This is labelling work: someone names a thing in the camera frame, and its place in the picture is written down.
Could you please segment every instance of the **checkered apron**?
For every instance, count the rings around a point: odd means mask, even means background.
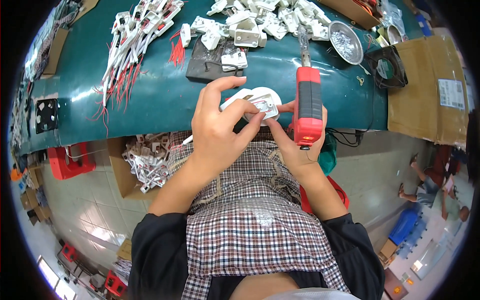
[[[171,133],[172,149],[190,134]],[[188,144],[170,152],[171,174],[192,151]],[[320,221],[301,210],[299,194],[275,142],[254,139],[192,202],[182,298],[207,299],[214,276],[294,270],[320,272],[329,288],[349,292]]]

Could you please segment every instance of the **red plastic stool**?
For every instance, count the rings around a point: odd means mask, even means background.
[[[348,199],[347,194],[333,179],[330,178],[330,176],[327,176],[327,179],[335,188],[336,192],[338,193],[338,196],[340,196],[340,199],[343,201],[343,205],[345,205],[345,208],[348,209],[348,206],[350,205],[350,200]],[[307,193],[305,192],[302,186],[300,186],[300,197],[301,197],[302,210],[306,213],[313,214],[312,208],[310,207],[310,202],[308,202]]]
[[[52,168],[53,177],[55,177],[56,179],[64,180],[95,170],[95,162],[90,162],[88,160],[88,155],[86,155],[88,153],[87,143],[83,142],[75,145],[78,145],[80,147],[80,153],[84,156],[82,156],[80,158],[81,160],[78,161],[73,161],[72,158],[69,157],[68,164],[66,160],[67,152],[65,150],[65,147],[49,148],[47,150],[48,160],[50,161],[50,167]]]
[[[77,259],[77,250],[68,243],[65,243],[65,245],[63,245],[61,253],[69,262],[73,262]]]
[[[127,289],[127,286],[124,285],[120,278],[113,275],[111,270],[108,271],[105,287],[115,296],[121,296]]]

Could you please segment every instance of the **hand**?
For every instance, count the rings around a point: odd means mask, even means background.
[[[291,101],[287,104],[279,105],[277,106],[278,112],[293,113],[294,104],[294,101]],[[277,121],[272,118],[265,120],[268,127],[270,127],[270,131],[272,132],[273,139],[275,140],[278,149],[280,149],[280,152],[282,153],[285,165],[297,180],[300,180],[302,176],[308,174],[306,169],[311,166],[318,166],[317,159],[325,141],[325,127],[327,125],[327,109],[324,106],[322,106],[322,108],[322,137],[313,143],[308,151],[300,150],[300,147],[287,136],[282,126]]]
[[[246,77],[222,77],[207,84],[200,91],[192,119],[193,153],[191,160],[202,172],[198,176],[213,180],[230,167],[247,148],[260,129],[265,113],[244,99],[237,99],[220,112],[221,92],[243,85]],[[244,113],[254,116],[238,134],[233,127]]]

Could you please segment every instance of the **green table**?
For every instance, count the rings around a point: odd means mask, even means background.
[[[98,5],[73,24],[60,56],[56,75],[35,82],[32,97],[57,95],[58,129],[35,134],[34,105],[30,124],[23,124],[24,143],[21,153],[29,153],[48,147],[57,147],[79,142],[105,139],[107,130],[101,119],[89,121],[98,109],[102,96],[93,91],[99,86],[105,72],[108,49],[112,40],[110,29],[115,14],[127,11],[135,0],[101,0]],[[403,20],[410,38],[421,36],[421,30],[413,14],[401,0],[393,1],[403,10]],[[108,138],[141,133],[187,130],[193,116],[198,93],[204,84],[190,82],[185,77],[186,67],[194,41],[186,49],[183,70],[168,64],[171,52],[169,38],[180,29],[182,23],[191,24],[197,15],[207,17],[206,12],[213,0],[196,0],[185,3],[174,18],[175,24],[148,47],[142,70],[133,90],[125,113],[122,106],[112,110],[110,103]],[[350,23],[340,13],[322,7],[333,20]],[[212,18],[224,21],[226,16],[215,14]],[[368,42],[363,30],[355,30],[363,43]],[[365,129],[372,122],[372,129],[386,130],[387,91],[374,87],[373,79],[360,66],[353,66],[341,58],[327,53],[328,41],[311,41],[312,66],[321,73],[322,99],[328,109],[328,126],[335,128]],[[266,86],[274,89],[283,103],[295,96],[295,73],[300,66],[300,51],[297,38],[288,34],[281,41],[268,36],[265,48],[252,48],[248,53],[249,67],[245,88]],[[360,86],[357,76],[364,78]],[[225,91],[222,98],[232,96],[238,89]],[[288,126],[291,114],[282,114],[280,123]],[[26,137],[26,126],[30,126],[31,137]]]

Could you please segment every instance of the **barcode label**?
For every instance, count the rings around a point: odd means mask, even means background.
[[[462,110],[465,109],[465,98],[461,81],[439,79],[438,91],[440,94],[440,105]]]

